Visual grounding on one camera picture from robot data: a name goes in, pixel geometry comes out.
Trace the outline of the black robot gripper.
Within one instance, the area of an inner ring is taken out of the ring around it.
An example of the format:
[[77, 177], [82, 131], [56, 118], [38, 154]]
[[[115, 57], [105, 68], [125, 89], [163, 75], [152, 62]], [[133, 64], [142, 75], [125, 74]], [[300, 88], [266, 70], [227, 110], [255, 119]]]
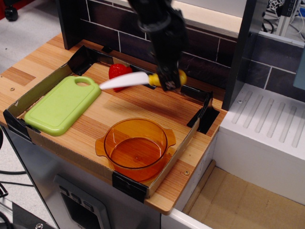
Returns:
[[165, 14], [161, 17], [145, 15], [138, 21], [152, 43], [157, 63], [157, 75], [164, 91], [181, 87], [178, 61], [188, 44], [185, 21], [181, 14]]

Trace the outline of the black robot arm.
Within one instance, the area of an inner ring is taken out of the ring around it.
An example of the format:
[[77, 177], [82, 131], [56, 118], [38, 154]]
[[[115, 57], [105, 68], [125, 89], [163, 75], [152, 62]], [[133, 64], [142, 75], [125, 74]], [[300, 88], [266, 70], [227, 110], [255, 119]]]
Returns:
[[152, 44], [157, 75], [163, 90], [182, 86], [178, 62], [188, 45], [185, 20], [181, 10], [174, 9], [170, 0], [130, 0], [138, 15], [138, 25]]

